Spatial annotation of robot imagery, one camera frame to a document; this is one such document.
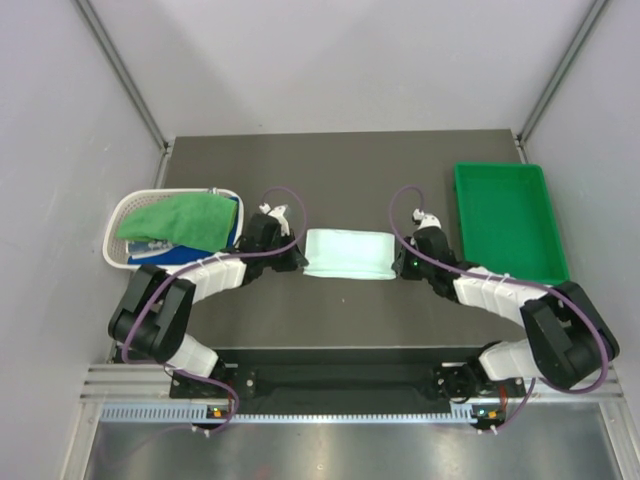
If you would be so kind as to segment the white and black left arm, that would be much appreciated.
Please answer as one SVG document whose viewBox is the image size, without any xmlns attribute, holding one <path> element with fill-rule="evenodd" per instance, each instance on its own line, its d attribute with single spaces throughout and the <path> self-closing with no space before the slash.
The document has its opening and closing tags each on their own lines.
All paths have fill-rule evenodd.
<svg viewBox="0 0 640 480">
<path fill-rule="evenodd" d="M 192 306 L 226 290 L 249 285 L 266 269 L 292 272 L 308 265 L 288 221 L 288 207 L 261 206 L 237 243 L 171 272 L 142 265 L 132 276 L 109 325 L 109 336 L 145 359 L 192 376 L 205 396 L 226 387 L 219 355 L 186 333 Z"/>
</svg>

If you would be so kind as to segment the pale mint towel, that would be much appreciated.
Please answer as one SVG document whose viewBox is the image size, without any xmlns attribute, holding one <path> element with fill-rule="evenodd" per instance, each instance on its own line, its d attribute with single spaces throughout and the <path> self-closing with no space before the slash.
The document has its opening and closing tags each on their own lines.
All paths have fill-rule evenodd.
<svg viewBox="0 0 640 480">
<path fill-rule="evenodd" d="M 303 273 L 316 278 L 393 280 L 395 237 L 390 233 L 344 229 L 307 231 Z"/>
</svg>

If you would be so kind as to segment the green towel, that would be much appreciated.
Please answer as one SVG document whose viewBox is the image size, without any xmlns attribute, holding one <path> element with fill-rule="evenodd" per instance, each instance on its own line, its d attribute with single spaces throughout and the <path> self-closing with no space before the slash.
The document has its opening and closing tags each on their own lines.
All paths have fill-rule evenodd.
<svg viewBox="0 0 640 480">
<path fill-rule="evenodd" d="M 214 253 L 227 245 L 237 209 L 236 201 L 210 192 L 181 193 L 133 210 L 115 236 Z"/>
</svg>

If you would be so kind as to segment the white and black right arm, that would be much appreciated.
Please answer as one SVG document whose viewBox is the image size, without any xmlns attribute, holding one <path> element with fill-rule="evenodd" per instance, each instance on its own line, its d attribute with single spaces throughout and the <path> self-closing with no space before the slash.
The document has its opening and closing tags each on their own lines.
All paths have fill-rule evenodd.
<svg viewBox="0 0 640 480">
<path fill-rule="evenodd" d="M 579 284 L 536 284 L 459 260 L 435 225 L 398 240 L 394 268 L 401 278 L 425 280 L 438 296 L 507 319 L 526 334 L 519 342 L 490 343 L 469 360 L 466 380 L 474 393 L 490 395 L 516 378 L 573 395 L 604 384 L 619 344 Z"/>
</svg>

